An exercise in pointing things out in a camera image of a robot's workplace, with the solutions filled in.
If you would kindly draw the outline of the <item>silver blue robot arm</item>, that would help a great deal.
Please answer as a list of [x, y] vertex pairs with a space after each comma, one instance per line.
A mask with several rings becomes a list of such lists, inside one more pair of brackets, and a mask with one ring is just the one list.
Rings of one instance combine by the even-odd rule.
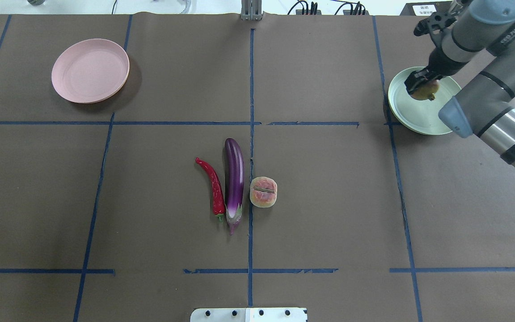
[[480, 51], [493, 60], [439, 110], [452, 132], [476, 135], [515, 167], [515, 0], [456, 0], [447, 12], [417, 23], [414, 35], [429, 35], [435, 49], [428, 64], [405, 80], [408, 94], [455, 75]]

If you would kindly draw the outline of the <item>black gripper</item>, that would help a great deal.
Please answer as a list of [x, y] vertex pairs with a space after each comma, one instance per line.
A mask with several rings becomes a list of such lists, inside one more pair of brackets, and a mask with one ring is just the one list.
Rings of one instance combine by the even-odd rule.
[[419, 88], [433, 80], [457, 74], [465, 65], [466, 62], [458, 62], [449, 58], [440, 47], [435, 48], [429, 55], [425, 69], [417, 68], [409, 73], [404, 82], [406, 90], [414, 94]]

